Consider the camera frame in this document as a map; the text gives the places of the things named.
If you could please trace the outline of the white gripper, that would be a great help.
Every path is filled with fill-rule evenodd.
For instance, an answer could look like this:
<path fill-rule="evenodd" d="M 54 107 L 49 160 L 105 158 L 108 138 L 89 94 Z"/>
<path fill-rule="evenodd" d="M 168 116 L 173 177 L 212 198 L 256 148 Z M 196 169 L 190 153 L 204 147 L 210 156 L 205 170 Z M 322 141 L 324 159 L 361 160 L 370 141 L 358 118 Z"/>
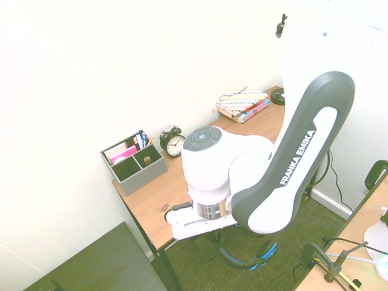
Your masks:
<path fill-rule="evenodd" d="M 179 211 L 169 212 L 167 214 L 167 222 L 171 225 L 173 238 L 176 240 L 191 238 L 216 230 L 215 239 L 218 244 L 222 244 L 223 239 L 218 229 L 237 223 L 230 213 L 216 220 L 209 220 L 195 215 L 193 211 L 189 211 L 188 215 L 183 213 L 179 215 Z"/>

